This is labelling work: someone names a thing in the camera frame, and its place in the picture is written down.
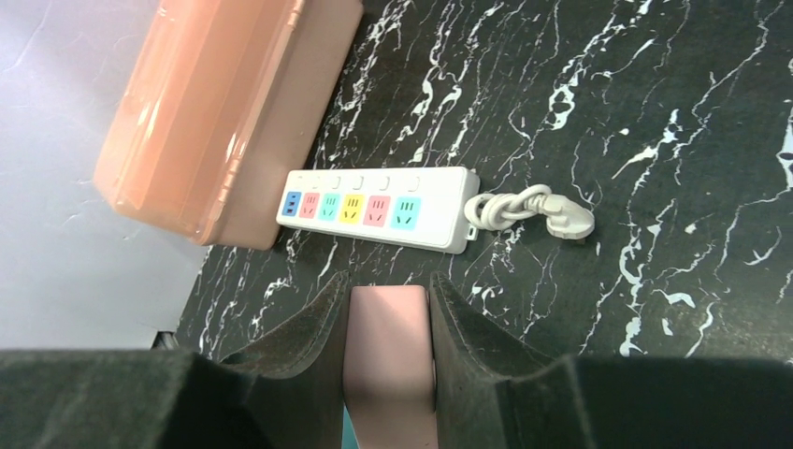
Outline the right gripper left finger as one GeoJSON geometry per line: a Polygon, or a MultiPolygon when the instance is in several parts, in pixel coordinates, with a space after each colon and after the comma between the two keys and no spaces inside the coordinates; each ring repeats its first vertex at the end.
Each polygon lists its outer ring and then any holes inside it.
{"type": "Polygon", "coordinates": [[[350,275],[261,339],[186,350],[4,351],[5,448],[339,448],[350,275]]]}

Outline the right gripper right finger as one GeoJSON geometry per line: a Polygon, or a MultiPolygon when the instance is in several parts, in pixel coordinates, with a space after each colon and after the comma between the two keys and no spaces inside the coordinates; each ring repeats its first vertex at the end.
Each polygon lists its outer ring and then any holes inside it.
{"type": "Polygon", "coordinates": [[[442,448],[788,448],[792,368],[779,360],[551,358],[428,287],[442,448]]]}

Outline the pink power strip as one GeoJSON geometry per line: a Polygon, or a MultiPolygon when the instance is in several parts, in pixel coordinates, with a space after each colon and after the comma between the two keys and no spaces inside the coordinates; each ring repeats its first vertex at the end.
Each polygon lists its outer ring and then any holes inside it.
{"type": "Polygon", "coordinates": [[[342,377],[359,447],[438,447],[435,362],[423,287],[353,288],[342,377]]]}

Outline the white power strip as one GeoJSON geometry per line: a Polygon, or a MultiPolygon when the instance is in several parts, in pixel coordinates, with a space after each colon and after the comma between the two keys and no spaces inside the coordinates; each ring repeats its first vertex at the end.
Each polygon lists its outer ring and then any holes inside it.
{"type": "Polygon", "coordinates": [[[293,170],[276,216],[279,225],[439,253],[461,254],[479,232],[506,230],[535,216],[548,233],[592,234],[592,212],[545,184],[491,194],[465,167],[293,170]]]}

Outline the pink plastic storage box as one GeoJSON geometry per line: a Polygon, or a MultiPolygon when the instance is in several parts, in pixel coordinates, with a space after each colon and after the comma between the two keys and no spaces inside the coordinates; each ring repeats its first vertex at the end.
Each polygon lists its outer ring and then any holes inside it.
{"type": "Polygon", "coordinates": [[[359,0],[163,1],[98,157],[119,214],[269,249],[364,14],[359,0]]]}

